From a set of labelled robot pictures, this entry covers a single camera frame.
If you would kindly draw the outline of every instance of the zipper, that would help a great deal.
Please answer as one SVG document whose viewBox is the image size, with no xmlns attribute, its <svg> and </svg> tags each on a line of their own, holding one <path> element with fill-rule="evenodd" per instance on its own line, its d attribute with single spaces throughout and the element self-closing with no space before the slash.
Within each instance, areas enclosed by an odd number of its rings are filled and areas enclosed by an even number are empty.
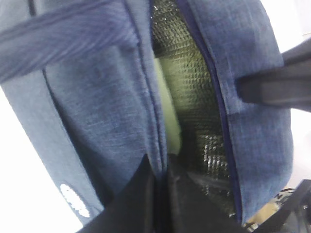
<svg viewBox="0 0 311 233">
<path fill-rule="evenodd" d="M 217 76 L 216 67 L 213 62 L 213 58 L 208 51 L 208 48 L 206 47 L 206 44 L 204 42 L 203 36 L 200 32 L 200 29 L 195 21 L 194 15 L 191 11 L 190 5 L 187 0 L 176 0 L 177 6 L 180 10 L 181 15 L 183 16 L 187 28 L 196 42 L 196 45 L 198 46 L 201 54 L 204 57 L 205 63 L 209 69 L 210 76 L 212 79 L 213 87 L 215 90 L 215 95 L 218 103 L 218 108 L 220 112 L 220 118 L 222 123 L 222 129 L 223 129 L 223 136 L 224 136 L 224 147 L 225 147 L 225 153 L 227 157 L 227 161 L 229 163 L 230 167 L 234 167 L 234 171 L 230 171 L 230 180 L 233 186 L 233 196 L 234 196 L 234 202 L 236 206 L 236 218 L 239 222 L 242 222 L 242 200 L 241 200 L 241 191 L 240 191 L 240 185 L 238 180 L 238 174 L 236 171 L 236 163 L 233 156 L 233 148 L 232 148 L 232 142 L 229 134 L 229 125 L 228 125 L 228 119 L 226 115 L 226 109 L 225 109 L 225 102 L 221 93 L 220 83 Z"/>
</svg>

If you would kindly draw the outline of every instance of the white surface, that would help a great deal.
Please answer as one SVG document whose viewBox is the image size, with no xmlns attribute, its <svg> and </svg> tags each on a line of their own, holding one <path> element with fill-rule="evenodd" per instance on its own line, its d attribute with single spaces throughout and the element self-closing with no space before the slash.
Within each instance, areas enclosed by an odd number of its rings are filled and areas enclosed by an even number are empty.
<svg viewBox="0 0 311 233">
<path fill-rule="evenodd" d="M 0 232 L 73 233 L 82 224 L 58 192 L 0 89 Z"/>
<path fill-rule="evenodd" d="M 293 0 L 262 0 L 281 51 L 302 41 Z M 0 90 L 0 232 L 73 233 L 81 223 L 62 198 Z M 311 115 L 293 111 L 294 174 L 311 178 Z"/>
</svg>

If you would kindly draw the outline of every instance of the navy zipper tape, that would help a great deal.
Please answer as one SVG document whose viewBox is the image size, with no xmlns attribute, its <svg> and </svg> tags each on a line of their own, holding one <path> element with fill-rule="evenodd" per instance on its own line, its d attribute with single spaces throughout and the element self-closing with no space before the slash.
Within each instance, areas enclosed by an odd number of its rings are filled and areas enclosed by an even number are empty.
<svg viewBox="0 0 311 233">
<path fill-rule="evenodd" d="M 242 196 L 241 196 L 240 184 L 239 184 L 239 179 L 238 179 L 238 174 L 237 174 L 237 169 L 236 169 L 236 163 L 234 160 L 232 142 L 230 138 L 228 119 L 227 119 L 227 114 L 226 114 L 226 109 L 225 109 L 225 101 L 221 93 L 221 88 L 220 88 L 220 84 L 219 84 L 219 80 L 217 76 L 216 67 L 215 67 L 213 58 L 210 55 L 208 48 L 206 47 L 204 38 L 202 37 L 200 29 L 195 21 L 193 12 L 191 11 L 188 1 L 187 0 L 176 0 L 176 3 L 177 3 L 177 6 L 180 12 L 182 13 L 182 16 L 185 19 L 189 32 L 191 33 L 194 41 L 196 42 L 198 48 L 200 49 L 204 57 L 205 63 L 211 75 L 211 79 L 212 79 L 212 83 L 213 83 L 213 87 L 215 90 L 217 103 L 219 107 L 220 118 L 222 122 L 226 157 L 229 163 L 229 167 L 234 168 L 234 170 L 229 169 L 229 172 L 230 172 L 230 180 L 233 186 L 234 201 L 236 205 L 236 218 L 239 222 L 242 222 Z"/>
</svg>

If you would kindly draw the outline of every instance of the fabric panel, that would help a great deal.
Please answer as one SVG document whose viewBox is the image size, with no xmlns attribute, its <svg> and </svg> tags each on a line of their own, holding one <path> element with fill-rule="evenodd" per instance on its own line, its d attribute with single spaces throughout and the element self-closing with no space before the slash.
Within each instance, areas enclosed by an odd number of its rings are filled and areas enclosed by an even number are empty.
<svg viewBox="0 0 311 233">
<path fill-rule="evenodd" d="M 288 181 L 293 142 L 288 109 L 243 103 L 235 80 L 283 66 L 269 18 L 259 0 L 189 0 L 217 70 L 242 197 L 245 222 Z"/>
</svg>

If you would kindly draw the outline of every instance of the strap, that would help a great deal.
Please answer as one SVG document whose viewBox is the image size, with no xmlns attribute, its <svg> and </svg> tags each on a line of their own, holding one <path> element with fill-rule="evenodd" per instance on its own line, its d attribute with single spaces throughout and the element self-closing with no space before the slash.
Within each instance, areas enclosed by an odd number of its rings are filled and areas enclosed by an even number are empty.
<svg viewBox="0 0 311 233">
<path fill-rule="evenodd" d="M 84 1 L 0 33 L 0 83 L 108 46 L 136 45 L 135 29 L 124 14 L 121 0 Z"/>
</svg>

